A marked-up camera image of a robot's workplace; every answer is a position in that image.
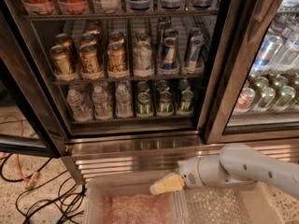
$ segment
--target water bottle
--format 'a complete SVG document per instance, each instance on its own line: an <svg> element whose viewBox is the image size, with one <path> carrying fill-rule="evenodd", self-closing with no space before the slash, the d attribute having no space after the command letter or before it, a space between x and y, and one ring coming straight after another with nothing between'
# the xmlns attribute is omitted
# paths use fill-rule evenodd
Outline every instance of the water bottle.
<svg viewBox="0 0 299 224"><path fill-rule="evenodd" d="M73 117L75 121L87 121L92 119L92 114L87 107L86 101L83 95L76 90L69 90L66 101L73 111Z"/></svg>
<svg viewBox="0 0 299 224"><path fill-rule="evenodd" d="M124 118L132 116L131 95L125 84L119 84L115 97L118 115Z"/></svg>
<svg viewBox="0 0 299 224"><path fill-rule="evenodd" d="M93 91L94 115L96 119L112 118L112 108L108 102L108 95L101 86L95 86Z"/></svg>

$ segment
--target gold can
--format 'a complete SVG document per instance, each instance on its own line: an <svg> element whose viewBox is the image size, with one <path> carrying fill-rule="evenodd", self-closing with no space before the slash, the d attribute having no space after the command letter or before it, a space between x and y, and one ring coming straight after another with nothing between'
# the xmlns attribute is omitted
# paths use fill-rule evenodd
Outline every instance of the gold can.
<svg viewBox="0 0 299 224"><path fill-rule="evenodd" d="M55 44L63 45L67 48L71 58L72 69L76 71L78 66L78 53L73 38L68 34L59 34L55 36Z"/></svg>
<svg viewBox="0 0 299 224"><path fill-rule="evenodd" d="M124 34L122 32L112 32L109 34L109 44L119 42L124 45Z"/></svg>
<svg viewBox="0 0 299 224"><path fill-rule="evenodd" d="M100 63L97 59L97 50L94 45L85 44L81 46L79 55L82 62L83 73L92 74L101 71Z"/></svg>
<svg viewBox="0 0 299 224"><path fill-rule="evenodd" d="M50 49L50 57L54 64L54 70L58 75L71 75L75 73L69 51L63 45L56 45Z"/></svg>
<svg viewBox="0 0 299 224"><path fill-rule="evenodd" d="M122 43L112 42L108 45L108 69L111 72L124 72L128 70L125 48Z"/></svg>

